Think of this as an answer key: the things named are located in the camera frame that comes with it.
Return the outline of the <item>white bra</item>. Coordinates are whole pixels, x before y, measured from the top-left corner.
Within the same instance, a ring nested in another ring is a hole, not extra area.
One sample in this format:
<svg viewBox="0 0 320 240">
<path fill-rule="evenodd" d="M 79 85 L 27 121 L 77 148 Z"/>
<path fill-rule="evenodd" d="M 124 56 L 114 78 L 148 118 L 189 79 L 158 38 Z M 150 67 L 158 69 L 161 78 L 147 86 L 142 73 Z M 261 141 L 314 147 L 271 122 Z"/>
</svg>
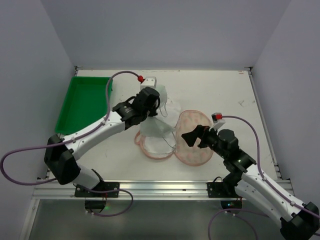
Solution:
<svg viewBox="0 0 320 240">
<path fill-rule="evenodd" d="M 157 115 L 140 124 L 140 146 L 151 158 L 166 158 L 176 149 L 175 132 L 181 113 L 181 105 L 168 97 L 164 85 L 157 85 L 160 106 Z"/>
</svg>

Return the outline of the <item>floral laundry bag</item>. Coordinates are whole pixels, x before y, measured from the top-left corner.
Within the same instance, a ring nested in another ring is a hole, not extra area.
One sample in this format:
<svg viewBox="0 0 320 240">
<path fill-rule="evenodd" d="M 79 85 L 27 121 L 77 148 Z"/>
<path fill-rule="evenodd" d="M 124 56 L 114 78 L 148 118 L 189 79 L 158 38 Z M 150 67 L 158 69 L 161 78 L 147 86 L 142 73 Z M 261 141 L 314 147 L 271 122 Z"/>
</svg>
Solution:
<svg viewBox="0 0 320 240">
<path fill-rule="evenodd" d="M 189 147 L 181 135 L 192 131 L 197 125 L 211 126 L 211 120 L 198 110 L 185 110 L 178 118 L 175 131 L 162 140 L 141 135 L 135 135 L 134 143 L 140 147 L 142 153 L 152 160 L 166 160 L 174 156 L 182 163 L 198 167 L 207 163 L 213 156 L 213 151 Z"/>
</svg>

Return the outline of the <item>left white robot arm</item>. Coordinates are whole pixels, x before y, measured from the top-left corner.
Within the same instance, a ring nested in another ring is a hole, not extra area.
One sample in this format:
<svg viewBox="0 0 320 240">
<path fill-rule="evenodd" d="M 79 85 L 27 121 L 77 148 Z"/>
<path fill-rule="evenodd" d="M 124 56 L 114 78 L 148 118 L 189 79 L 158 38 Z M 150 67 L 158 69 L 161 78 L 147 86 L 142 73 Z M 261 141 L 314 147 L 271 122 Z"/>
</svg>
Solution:
<svg viewBox="0 0 320 240">
<path fill-rule="evenodd" d="M 156 116 L 159 106 L 159 92 L 147 86 L 82 130 L 64 138 L 50 137 L 44 162 L 61 185 L 74 183 L 94 193 L 104 191 L 107 187 L 102 177 L 95 170 L 77 164 L 77 160 L 100 142 Z"/>
</svg>

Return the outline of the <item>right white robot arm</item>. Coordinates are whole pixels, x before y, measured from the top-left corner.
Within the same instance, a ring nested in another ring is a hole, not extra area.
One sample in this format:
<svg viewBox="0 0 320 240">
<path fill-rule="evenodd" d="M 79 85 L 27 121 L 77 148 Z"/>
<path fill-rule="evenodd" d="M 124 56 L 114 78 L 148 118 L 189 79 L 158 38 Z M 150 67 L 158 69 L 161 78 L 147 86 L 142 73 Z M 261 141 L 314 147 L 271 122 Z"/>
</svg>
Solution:
<svg viewBox="0 0 320 240">
<path fill-rule="evenodd" d="M 181 137 L 189 147 L 200 140 L 199 148 L 210 148 L 223 158 L 229 174 L 222 182 L 210 183 L 209 188 L 250 201 L 280 227 L 286 240 L 308 240 L 320 229 L 318 207 L 299 200 L 260 170 L 258 163 L 240 149 L 232 130 L 197 125 Z"/>
</svg>

